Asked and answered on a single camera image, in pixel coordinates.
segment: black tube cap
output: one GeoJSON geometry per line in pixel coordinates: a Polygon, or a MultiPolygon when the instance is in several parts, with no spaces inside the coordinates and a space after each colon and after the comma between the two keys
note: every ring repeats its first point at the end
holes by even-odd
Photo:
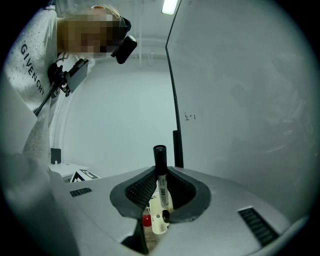
{"type": "Polygon", "coordinates": [[[165,145],[153,147],[155,170],[157,175],[167,174],[167,148],[165,145]]]}

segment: red cap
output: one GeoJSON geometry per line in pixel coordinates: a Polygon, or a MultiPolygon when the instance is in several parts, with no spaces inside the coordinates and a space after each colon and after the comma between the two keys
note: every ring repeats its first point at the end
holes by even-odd
{"type": "Polygon", "coordinates": [[[142,216],[142,225],[144,227],[150,227],[151,226],[151,216],[150,215],[143,215],[142,216]]]}

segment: white sign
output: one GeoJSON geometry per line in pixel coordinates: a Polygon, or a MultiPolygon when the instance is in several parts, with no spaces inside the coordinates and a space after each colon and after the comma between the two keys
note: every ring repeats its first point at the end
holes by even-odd
{"type": "Polygon", "coordinates": [[[94,173],[92,173],[89,170],[79,169],[72,175],[70,183],[71,182],[90,181],[90,180],[95,180],[95,179],[100,179],[100,177],[95,175],[94,173]]]}

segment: ceiling light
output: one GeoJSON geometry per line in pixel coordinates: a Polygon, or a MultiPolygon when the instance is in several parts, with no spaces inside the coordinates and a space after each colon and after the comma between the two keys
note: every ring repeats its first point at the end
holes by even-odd
{"type": "Polygon", "coordinates": [[[162,13],[173,15],[177,6],[178,0],[164,0],[162,13]]]}

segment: white label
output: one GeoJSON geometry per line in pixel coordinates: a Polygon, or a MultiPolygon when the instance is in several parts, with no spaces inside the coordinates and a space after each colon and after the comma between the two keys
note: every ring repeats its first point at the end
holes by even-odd
{"type": "Polygon", "coordinates": [[[169,193],[167,188],[167,175],[158,175],[158,187],[161,206],[167,209],[169,206],[169,193]]]}

